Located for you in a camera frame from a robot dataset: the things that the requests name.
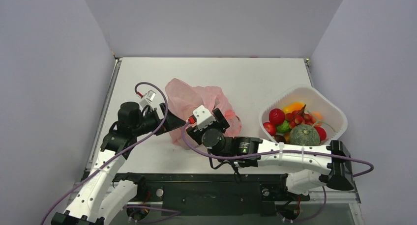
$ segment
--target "lavender wall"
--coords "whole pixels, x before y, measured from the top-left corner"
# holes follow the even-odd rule
[[[314,85],[348,117],[342,140],[375,164],[356,179],[370,225],[416,224],[416,1],[343,0],[311,57]]]
[[[0,224],[39,224],[81,177],[114,58],[84,0],[0,0],[0,60]]]
[[[117,56],[310,57],[342,0],[86,0]]]

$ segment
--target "pink plastic bag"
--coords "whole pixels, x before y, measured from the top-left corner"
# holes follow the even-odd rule
[[[179,79],[172,79],[165,87],[168,96],[168,108],[177,117],[184,121],[192,115],[193,111],[200,105],[204,105],[210,111],[219,108],[225,119],[230,124],[226,130],[225,136],[236,137],[241,129],[242,123],[235,114],[221,88],[217,86],[195,86],[192,87]],[[189,149],[181,137],[181,129],[169,132],[172,142],[175,145]],[[197,145],[190,136],[187,139],[194,145]]]

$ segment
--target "green lime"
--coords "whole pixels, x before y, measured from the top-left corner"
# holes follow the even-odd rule
[[[284,122],[276,127],[277,133],[286,133],[290,131],[290,123],[286,120]]]

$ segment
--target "white connector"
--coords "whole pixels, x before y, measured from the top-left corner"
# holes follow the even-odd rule
[[[210,111],[203,105],[199,106],[193,111],[193,116],[196,119],[199,130],[206,128],[208,125],[216,121]]]
[[[144,94],[144,96],[139,101],[139,105],[142,107],[142,109],[145,108],[145,106],[149,106],[151,110],[153,110],[152,101],[155,98],[156,93],[152,90],[148,91]]]

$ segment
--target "red apple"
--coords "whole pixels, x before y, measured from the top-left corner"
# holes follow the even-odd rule
[[[276,134],[276,127],[272,123],[264,123],[264,128],[271,136],[274,136]]]
[[[285,120],[285,113],[280,109],[273,109],[269,112],[269,121],[274,126],[281,125]]]
[[[314,128],[319,133],[320,141],[323,141],[324,139],[326,139],[327,134],[326,134],[326,131],[324,130],[324,128],[322,128],[322,127],[316,127],[316,126],[314,126]]]

